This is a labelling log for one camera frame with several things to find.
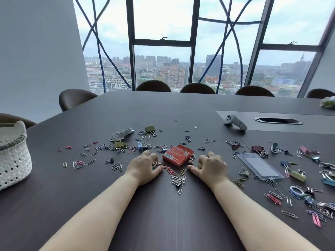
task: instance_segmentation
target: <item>hand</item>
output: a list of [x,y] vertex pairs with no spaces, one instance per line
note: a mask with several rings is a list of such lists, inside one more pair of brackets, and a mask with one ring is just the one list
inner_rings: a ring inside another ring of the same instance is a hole
[[199,163],[203,165],[202,169],[188,165],[187,168],[198,176],[211,190],[222,181],[229,181],[227,164],[223,162],[220,155],[209,152],[207,157],[201,155]]
[[148,150],[144,151],[141,156],[133,159],[126,170],[126,174],[134,177],[138,182],[138,186],[148,183],[161,173],[164,166],[158,166],[155,170],[151,170],[153,162],[158,163],[156,153],[150,155]]

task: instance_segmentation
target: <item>brown chair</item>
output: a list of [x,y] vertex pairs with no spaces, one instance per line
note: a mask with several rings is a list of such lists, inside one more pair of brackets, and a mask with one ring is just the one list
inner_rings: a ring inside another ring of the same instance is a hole
[[171,92],[170,87],[159,80],[149,80],[140,84],[136,91],[145,91],[145,92]]
[[185,85],[180,92],[182,93],[203,93],[203,94],[216,94],[208,85],[201,83],[191,83]]
[[0,123],[15,123],[18,120],[23,121],[25,128],[29,128],[31,126],[34,126],[36,122],[33,122],[31,120],[27,120],[25,118],[21,118],[15,115],[7,114],[7,113],[0,113]]
[[59,106],[65,112],[75,106],[78,106],[90,99],[97,97],[93,92],[82,89],[67,89],[59,95]]
[[238,89],[235,95],[274,97],[274,95],[269,90],[256,85],[241,87]]
[[335,96],[335,93],[325,89],[313,89],[307,93],[306,98],[310,99],[324,99],[325,97]]

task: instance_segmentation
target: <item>glass pane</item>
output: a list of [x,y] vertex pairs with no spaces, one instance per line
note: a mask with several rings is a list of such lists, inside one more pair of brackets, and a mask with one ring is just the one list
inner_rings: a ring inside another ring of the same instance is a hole
[[264,43],[319,45],[335,0],[275,0]]
[[136,86],[148,80],[160,80],[172,92],[188,83],[190,47],[134,46]]
[[[78,1],[88,16],[91,24],[93,24],[94,15],[92,0]],[[100,13],[106,1],[107,0],[95,0],[97,15]],[[83,44],[90,27],[75,1],[74,7],[81,44]],[[127,62],[127,56],[129,56],[129,44],[126,0],[113,0],[109,3],[105,12],[98,21],[98,34],[107,54],[131,86],[130,64]],[[100,52],[105,75],[106,92],[111,90],[128,89],[128,86],[117,74],[115,68],[108,61],[102,49],[100,49]],[[96,94],[103,93],[103,79],[98,57],[98,47],[93,33],[91,33],[85,46],[84,58],[90,90]]]
[[[230,0],[222,0],[227,10],[229,7]],[[230,12],[230,19],[236,20],[241,9],[248,0],[233,0],[232,10]],[[259,21],[262,17],[265,0],[252,0],[245,8],[241,17],[240,22]],[[226,20],[227,16],[219,2],[219,0],[200,0],[199,16],[203,18]]]
[[315,52],[260,50],[251,85],[276,97],[297,97]]
[[[199,20],[192,82],[197,83],[199,81],[209,63],[213,59],[214,54],[224,38],[224,27],[225,24]],[[236,25],[234,26],[234,29],[240,45],[244,83],[257,35],[258,25]],[[220,73],[220,63],[221,51],[202,80],[202,83],[207,84],[215,91]],[[234,35],[231,33],[225,42],[222,76],[218,93],[235,94],[235,92],[240,88],[240,74],[240,59]]]
[[134,0],[135,38],[168,37],[169,40],[189,41],[193,2],[194,0]]

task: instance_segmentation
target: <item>white cable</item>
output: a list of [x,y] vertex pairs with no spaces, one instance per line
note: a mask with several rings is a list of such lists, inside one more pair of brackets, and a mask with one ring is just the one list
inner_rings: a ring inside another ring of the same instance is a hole
[[134,131],[132,130],[131,127],[129,128],[126,128],[124,131],[121,131],[121,132],[115,132],[113,134],[113,137],[112,139],[117,142],[117,141],[121,141],[125,138],[125,136],[129,135],[129,134],[132,134]]

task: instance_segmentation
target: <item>plastic badge holder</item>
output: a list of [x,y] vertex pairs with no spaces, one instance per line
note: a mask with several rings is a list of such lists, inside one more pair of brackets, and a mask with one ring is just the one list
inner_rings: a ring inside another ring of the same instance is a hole
[[236,156],[238,156],[243,163],[245,163],[247,167],[261,180],[284,178],[281,173],[279,173],[256,153],[238,153]]

